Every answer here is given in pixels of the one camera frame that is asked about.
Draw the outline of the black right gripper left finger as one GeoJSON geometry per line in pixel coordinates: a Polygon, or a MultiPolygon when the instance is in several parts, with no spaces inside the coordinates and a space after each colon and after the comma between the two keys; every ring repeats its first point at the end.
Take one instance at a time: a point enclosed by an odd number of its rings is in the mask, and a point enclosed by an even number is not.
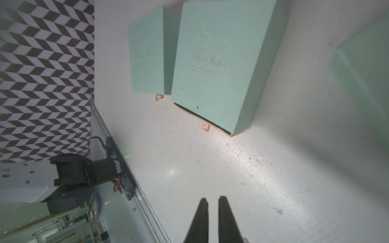
{"type": "Polygon", "coordinates": [[[184,243],[208,243],[209,212],[206,198],[202,198],[188,230],[184,243]]]}

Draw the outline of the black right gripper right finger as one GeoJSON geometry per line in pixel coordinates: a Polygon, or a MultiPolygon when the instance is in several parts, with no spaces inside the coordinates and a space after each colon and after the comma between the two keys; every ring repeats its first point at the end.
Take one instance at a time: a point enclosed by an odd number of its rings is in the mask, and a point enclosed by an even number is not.
{"type": "Polygon", "coordinates": [[[226,196],[218,200],[218,235],[220,243],[244,242],[226,196]]]}

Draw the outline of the mint green drawer jewelry box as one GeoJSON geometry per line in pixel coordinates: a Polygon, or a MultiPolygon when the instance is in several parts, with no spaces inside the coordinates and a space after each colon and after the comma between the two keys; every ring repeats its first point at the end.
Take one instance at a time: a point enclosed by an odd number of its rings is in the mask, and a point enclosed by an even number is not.
{"type": "Polygon", "coordinates": [[[385,148],[389,146],[389,14],[335,48],[330,67],[385,148]]]}

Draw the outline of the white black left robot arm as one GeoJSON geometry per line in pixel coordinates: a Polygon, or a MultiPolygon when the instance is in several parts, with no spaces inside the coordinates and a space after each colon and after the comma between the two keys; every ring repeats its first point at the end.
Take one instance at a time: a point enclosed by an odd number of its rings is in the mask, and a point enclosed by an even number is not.
{"type": "Polygon", "coordinates": [[[77,154],[1,164],[1,203],[47,203],[51,214],[81,205],[97,185],[117,179],[117,159],[92,161],[77,154]]]}

